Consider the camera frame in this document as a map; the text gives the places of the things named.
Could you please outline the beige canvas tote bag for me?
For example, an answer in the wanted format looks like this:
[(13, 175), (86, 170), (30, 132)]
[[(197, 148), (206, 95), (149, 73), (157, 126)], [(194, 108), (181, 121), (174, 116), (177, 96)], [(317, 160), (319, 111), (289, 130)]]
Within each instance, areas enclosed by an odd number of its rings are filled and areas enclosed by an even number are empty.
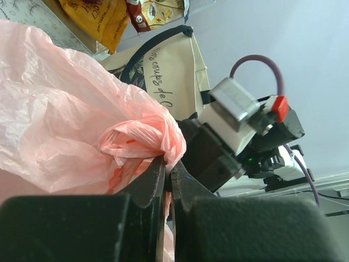
[(176, 120), (196, 118), (209, 103), (207, 67), (190, 26), (165, 30), (100, 63), (121, 81), (146, 91)]

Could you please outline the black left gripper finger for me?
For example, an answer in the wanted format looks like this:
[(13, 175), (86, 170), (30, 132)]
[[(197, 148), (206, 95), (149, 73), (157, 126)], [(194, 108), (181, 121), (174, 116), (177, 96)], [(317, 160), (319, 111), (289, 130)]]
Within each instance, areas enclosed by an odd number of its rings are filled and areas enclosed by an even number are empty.
[(114, 195), (16, 196), (1, 205), (1, 261), (162, 261), (165, 162)]

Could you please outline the pink plastic bag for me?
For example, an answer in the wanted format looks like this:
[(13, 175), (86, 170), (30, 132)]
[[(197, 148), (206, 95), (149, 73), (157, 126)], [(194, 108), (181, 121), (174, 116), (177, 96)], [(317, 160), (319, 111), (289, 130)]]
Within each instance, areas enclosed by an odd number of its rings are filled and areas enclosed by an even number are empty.
[(41, 29), (1, 21), (1, 200), (109, 194), (186, 142), (167, 108)]

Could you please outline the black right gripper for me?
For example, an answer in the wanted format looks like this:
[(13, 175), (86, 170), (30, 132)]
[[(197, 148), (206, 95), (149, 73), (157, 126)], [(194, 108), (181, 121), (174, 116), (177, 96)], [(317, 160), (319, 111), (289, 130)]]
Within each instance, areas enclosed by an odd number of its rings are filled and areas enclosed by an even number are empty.
[(344, 261), (325, 215), (298, 198), (220, 198), (228, 180), (265, 192), (305, 183), (296, 112), (258, 110), (235, 131), (210, 107), (178, 125), (187, 150), (171, 171), (176, 261)]

